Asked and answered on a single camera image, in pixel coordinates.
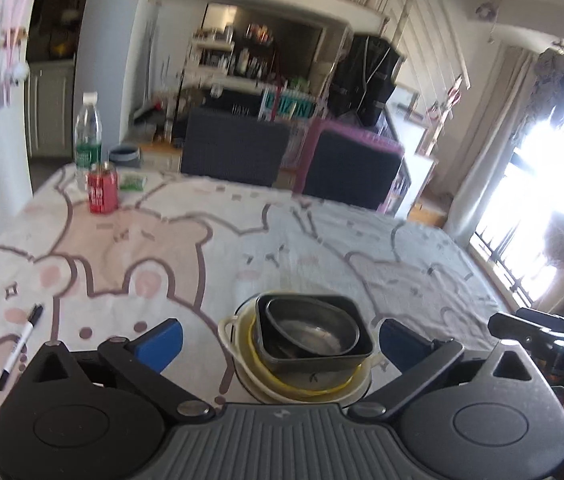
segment gray cup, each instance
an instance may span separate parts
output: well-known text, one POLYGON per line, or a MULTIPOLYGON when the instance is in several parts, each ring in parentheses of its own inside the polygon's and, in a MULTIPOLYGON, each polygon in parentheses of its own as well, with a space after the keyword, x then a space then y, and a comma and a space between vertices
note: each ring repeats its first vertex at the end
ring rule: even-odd
POLYGON ((142 156, 140 156, 140 148, 132 144, 120 144, 111 148, 108 152, 108 160, 113 162, 118 168, 136 168, 142 167, 142 156))

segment plastic water bottle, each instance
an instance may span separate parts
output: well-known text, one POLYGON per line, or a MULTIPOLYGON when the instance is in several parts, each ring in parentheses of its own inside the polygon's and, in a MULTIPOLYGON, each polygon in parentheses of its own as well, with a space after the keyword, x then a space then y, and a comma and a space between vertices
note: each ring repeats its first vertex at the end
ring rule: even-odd
POLYGON ((75 120, 73 146, 75 147, 75 178, 78 188, 86 191, 86 178, 91 164, 102 160, 102 120, 98 112, 97 92, 85 93, 84 105, 75 120))

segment white bottle cap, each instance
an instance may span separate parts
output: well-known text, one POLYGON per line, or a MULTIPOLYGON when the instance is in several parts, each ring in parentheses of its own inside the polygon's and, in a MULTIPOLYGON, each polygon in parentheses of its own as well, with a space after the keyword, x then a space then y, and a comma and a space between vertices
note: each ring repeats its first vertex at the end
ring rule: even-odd
POLYGON ((98 93, 97 92, 85 92, 82 97, 82 103, 86 105, 96 105, 98 104, 98 93))

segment triangular cutout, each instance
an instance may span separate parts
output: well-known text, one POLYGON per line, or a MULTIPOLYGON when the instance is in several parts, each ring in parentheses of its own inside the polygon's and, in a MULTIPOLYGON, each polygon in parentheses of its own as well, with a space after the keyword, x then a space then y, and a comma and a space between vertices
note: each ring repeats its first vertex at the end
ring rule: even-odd
POLYGON ((44 362, 44 367, 38 376, 37 383, 46 383, 47 381, 59 381, 68 379, 69 374, 66 373, 62 362, 56 354, 49 354, 44 362))
POLYGON ((515 352, 504 352, 493 375, 518 381, 530 381, 528 370, 515 352))

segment gray ribbed plate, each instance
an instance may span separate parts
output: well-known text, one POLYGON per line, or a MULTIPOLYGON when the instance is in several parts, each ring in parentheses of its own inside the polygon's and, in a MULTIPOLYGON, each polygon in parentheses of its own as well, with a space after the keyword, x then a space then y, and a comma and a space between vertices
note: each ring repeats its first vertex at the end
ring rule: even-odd
POLYGON ((348 420, 336 404, 230 404, 213 421, 170 437, 134 479, 434 480, 387 428, 348 420))

